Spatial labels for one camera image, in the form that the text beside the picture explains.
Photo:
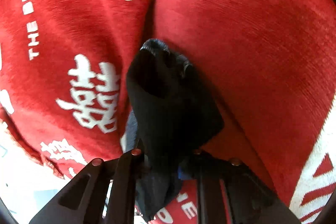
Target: red fabric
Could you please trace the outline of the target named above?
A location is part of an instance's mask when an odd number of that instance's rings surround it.
[[[226,127],[205,150],[242,159],[306,223],[335,188],[336,154],[326,148],[336,138],[335,111],[326,120],[336,83],[332,0],[0,0],[0,15],[0,95],[8,92],[14,109],[11,132],[68,177],[95,157],[121,155],[125,74],[144,35],[185,54],[212,91]],[[30,60],[29,50],[39,55]],[[69,109],[76,98],[106,110],[117,94],[105,130],[114,119],[117,129],[106,134]],[[184,193],[154,223],[196,223],[193,182]]]

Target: black cloth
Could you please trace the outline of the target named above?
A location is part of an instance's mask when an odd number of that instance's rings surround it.
[[[133,108],[126,150],[142,139],[147,172],[137,180],[136,204],[148,222],[179,194],[179,163],[224,122],[189,60],[157,39],[145,42],[135,56],[126,84]]]

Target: copper rivet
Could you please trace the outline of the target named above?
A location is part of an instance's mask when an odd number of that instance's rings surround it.
[[[231,158],[229,161],[233,166],[239,166],[242,164],[242,161],[238,158]]]
[[[142,153],[142,151],[141,151],[141,149],[139,149],[139,148],[134,148],[134,149],[132,149],[132,155],[133,155],[133,156],[141,155],[141,153]]]
[[[101,163],[102,163],[102,160],[101,159],[93,159],[92,160],[92,165],[93,166],[99,166],[99,165],[101,165]]]
[[[194,154],[195,155],[199,155],[199,154],[201,154],[202,153],[202,150],[201,149],[195,149],[194,150]]]

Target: red triangle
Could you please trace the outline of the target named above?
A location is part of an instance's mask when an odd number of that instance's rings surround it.
[[[324,156],[324,159],[322,160],[320,166],[317,168],[315,174],[313,175],[314,178],[324,174],[324,173],[327,173],[329,171],[331,171],[333,169],[333,165],[331,163],[331,160],[329,158],[329,154],[327,153],[325,156]]]

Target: red cloth with white text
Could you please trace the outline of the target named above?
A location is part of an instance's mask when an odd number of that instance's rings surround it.
[[[336,185],[335,18],[332,0],[0,0],[0,102],[20,145],[71,178],[121,155],[125,74],[143,37],[162,39],[225,120],[203,148],[310,223]],[[195,205],[185,182],[153,222],[196,223]]]

